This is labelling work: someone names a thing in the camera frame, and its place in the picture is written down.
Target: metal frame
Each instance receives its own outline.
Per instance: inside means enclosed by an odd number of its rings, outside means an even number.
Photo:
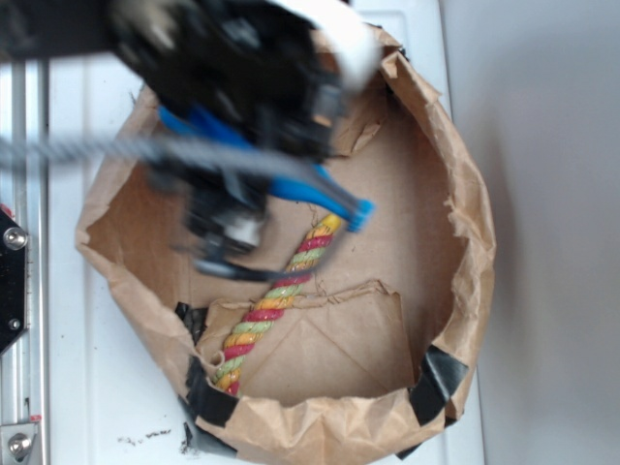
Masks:
[[[0,66],[0,135],[36,140],[47,132],[47,64]],[[38,164],[23,173],[0,172],[0,202],[28,233],[26,327],[0,358],[0,423],[38,423],[41,461],[49,460],[47,443],[47,175]]]

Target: braided rope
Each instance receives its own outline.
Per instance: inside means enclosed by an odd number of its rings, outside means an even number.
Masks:
[[[340,224],[340,218],[327,215],[306,235],[289,262],[287,271],[300,271],[314,266],[326,251]],[[284,311],[293,305],[295,296],[301,293],[303,284],[308,282],[310,277],[311,275],[307,274],[276,282],[271,290],[252,306],[241,323],[232,329],[231,335],[224,341],[224,363],[211,378],[217,388],[237,395],[245,356],[273,327],[274,322],[282,318]]]

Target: bolt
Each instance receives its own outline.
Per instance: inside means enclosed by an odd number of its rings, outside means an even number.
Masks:
[[[23,249],[28,243],[28,236],[22,228],[8,228],[2,238],[10,250]]]
[[[24,458],[32,448],[32,441],[23,433],[17,433],[9,440],[9,452],[17,460]]]

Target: white surface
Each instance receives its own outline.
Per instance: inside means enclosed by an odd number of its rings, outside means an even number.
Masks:
[[[388,23],[397,24],[394,33],[407,43],[410,55],[434,77],[435,85],[447,89],[443,48],[437,42],[442,37],[437,3],[404,3],[418,10],[398,13],[398,2],[392,2],[388,12],[364,12],[373,22],[385,19],[388,30]],[[411,12],[418,12],[416,21],[424,24],[426,40],[419,30],[410,34]],[[414,53],[417,47],[424,52]],[[130,93],[137,95],[139,87],[140,82],[111,58],[54,64],[51,133],[113,134],[131,109]],[[109,297],[106,282],[74,250],[74,227],[94,169],[54,169],[50,182],[52,464],[173,465],[197,459],[241,463],[179,452],[185,418],[172,389]],[[474,386],[465,418],[424,444],[406,463],[481,465],[477,392]],[[169,434],[146,438],[153,431],[168,430]],[[393,456],[381,463],[401,462]]]
[[[489,465],[620,461],[620,3],[445,0],[456,126],[486,178],[497,289]]]

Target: paper bag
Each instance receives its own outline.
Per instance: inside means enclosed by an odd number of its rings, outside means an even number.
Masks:
[[[247,357],[243,395],[207,373],[268,284],[199,275],[175,250],[190,237],[181,198],[149,189],[141,165],[105,161],[77,226],[77,248],[109,289],[208,438],[239,458],[362,464],[406,455],[463,415],[493,288],[495,236],[481,175],[398,44],[354,102],[326,166],[376,214],[305,285],[305,296]],[[159,131],[146,89],[123,134]],[[324,214],[269,201],[249,266],[284,267]],[[195,346],[173,309],[210,306]]]

